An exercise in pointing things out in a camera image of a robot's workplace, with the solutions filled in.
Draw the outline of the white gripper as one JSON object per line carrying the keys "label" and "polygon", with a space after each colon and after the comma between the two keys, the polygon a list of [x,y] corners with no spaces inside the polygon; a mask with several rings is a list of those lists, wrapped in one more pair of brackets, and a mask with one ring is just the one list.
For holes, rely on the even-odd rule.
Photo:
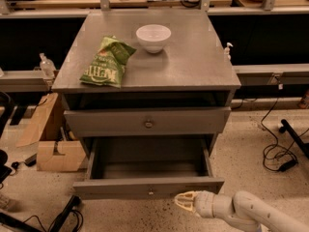
{"label": "white gripper", "polygon": [[174,197],[175,204],[200,218],[222,218],[224,197],[208,191],[187,191]]}

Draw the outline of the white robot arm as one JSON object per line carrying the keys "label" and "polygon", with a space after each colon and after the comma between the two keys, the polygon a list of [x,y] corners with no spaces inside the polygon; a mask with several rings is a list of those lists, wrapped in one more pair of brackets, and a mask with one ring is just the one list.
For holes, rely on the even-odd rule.
{"label": "white robot arm", "polygon": [[180,208],[200,218],[219,218],[242,232],[262,232],[261,225],[271,232],[309,232],[306,224],[247,191],[238,191],[233,197],[209,191],[188,191],[177,194],[174,200]]}

